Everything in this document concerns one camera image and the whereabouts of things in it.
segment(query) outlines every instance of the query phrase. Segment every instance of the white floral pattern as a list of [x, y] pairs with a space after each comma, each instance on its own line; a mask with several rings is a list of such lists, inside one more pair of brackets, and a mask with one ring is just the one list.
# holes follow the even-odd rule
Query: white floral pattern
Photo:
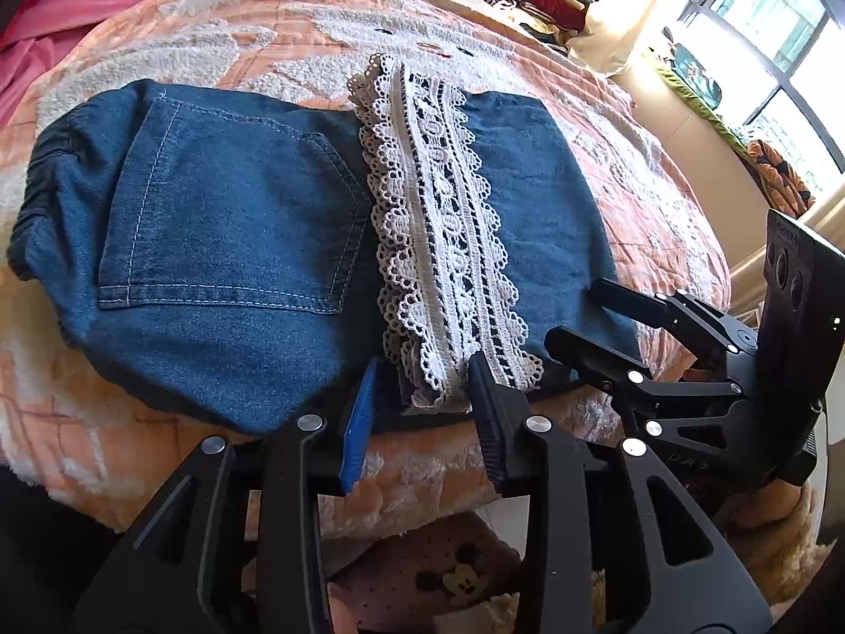
[[497, 382], [534, 388], [542, 363], [521, 349], [528, 329], [463, 92], [389, 55], [375, 55], [350, 91], [376, 198], [384, 350], [415, 387], [411, 411], [465, 411], [466, 363], [479, 350]]

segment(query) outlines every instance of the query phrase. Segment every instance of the orange patterned cloth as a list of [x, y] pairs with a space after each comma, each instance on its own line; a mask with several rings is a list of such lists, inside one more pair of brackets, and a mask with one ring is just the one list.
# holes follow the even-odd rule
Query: orange patterned cloth
[[785, 215], [797, 219], [815, 204], [810, 188], [781, 154], [763, 140], [752, 140], [748, 154], [762, 181], [766, 197]]
[[[374, 52], [470, 92], [542, 99], [593, 190], [621, 281], [646, 292], [684, 288], [727, 309], [724, 255], [683, 175], [631, 117], [630, 98], [481, 6], [451, 0], [149, 0], [100, 24], [0, 129], [2, 240], [35, 136], [95, 92], [154, 78], [345, 109], [346, 80]], [[0, 454], [21, 478], [111, 527], [127, 527], [215, 430], [151, 410], [99, 378], [62, 344], [39, 285], [5, 266], [0, 332]], [[640, 327], [638, 335], [655, 374], [677, 378], [689, 365], [665, 334]], [[538, 410], [593, 439], [617, 434], [606, 398], [589, 389]], [[321, 499], [320, 518], [324, 536], [387, 536], [493, 497], [465, 423], [373, 437], [362, 481], [346, 499]]]

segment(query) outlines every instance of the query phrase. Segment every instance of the camera lens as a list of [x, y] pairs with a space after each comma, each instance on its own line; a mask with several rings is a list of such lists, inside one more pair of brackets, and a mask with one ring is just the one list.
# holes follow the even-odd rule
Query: camera lens
[[792, 285], [789, 286], [789, 297], [793, 302], [793, 310], [797, 310], [797, 306], [801, 304], [801, 298], [804, 296], [804, 279], [801, 277], [801, 272], [796, 271], [793, 276]]
[[789, 257], [787, 255], [787, 251], [781, 251], [781, 254], [777, 257], [777, 264], [775, 266], [775, 278], [777, 279], [777, 284], [780, 288], [786, 288], [787, 285], [787, 276], [789, 274]]

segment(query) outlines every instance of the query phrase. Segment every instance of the window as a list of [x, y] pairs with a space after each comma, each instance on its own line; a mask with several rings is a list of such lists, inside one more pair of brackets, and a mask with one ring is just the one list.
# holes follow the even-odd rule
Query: window
[[845, 172], [845, 35], [821, 0], [690, 0], [678, 40], [721, 86], [717, 113], [774, 145], [814, 195]]

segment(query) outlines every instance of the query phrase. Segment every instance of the jeans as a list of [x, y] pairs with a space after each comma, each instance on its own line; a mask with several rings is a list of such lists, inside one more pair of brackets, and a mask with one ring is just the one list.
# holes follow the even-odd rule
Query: jeans
[[[614, 262], [548, 112], [497, 92], [463, 109], [527, 349], [543, 355], [565, 323], [637, 357], [630, 322], [586, 302]], [[345, 397], [382, 352], [359, 127], [248, 92], [149, 80], [103, 92], [38, 138], [10, 266], [41, 281], [66, 343], [104, 378], [156, 409], [269, 432]], [[543, 392], [568, 377], [547, 374]]]

